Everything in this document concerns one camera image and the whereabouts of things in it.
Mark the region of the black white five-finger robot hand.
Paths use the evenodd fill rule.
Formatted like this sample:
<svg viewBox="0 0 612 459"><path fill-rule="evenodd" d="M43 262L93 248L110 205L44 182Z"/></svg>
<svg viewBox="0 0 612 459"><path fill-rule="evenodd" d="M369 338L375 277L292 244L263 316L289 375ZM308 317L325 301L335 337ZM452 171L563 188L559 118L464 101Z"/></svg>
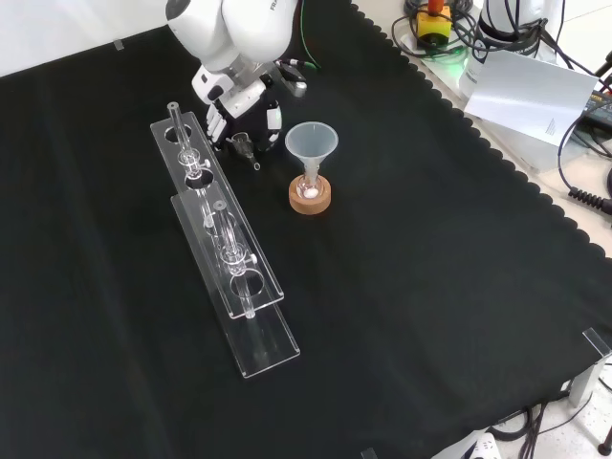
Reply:
<svg viewBox="0 0 612 459"><path fill-rule="evenodd" d="M271 91L274 80L269 73L254 76L253 82L241 86L228 75L201 66L191 84L207 106L204 130L212 145L221 148L234 135L246 133L257 151L274 146L282 129L282 113Z"/></svg>

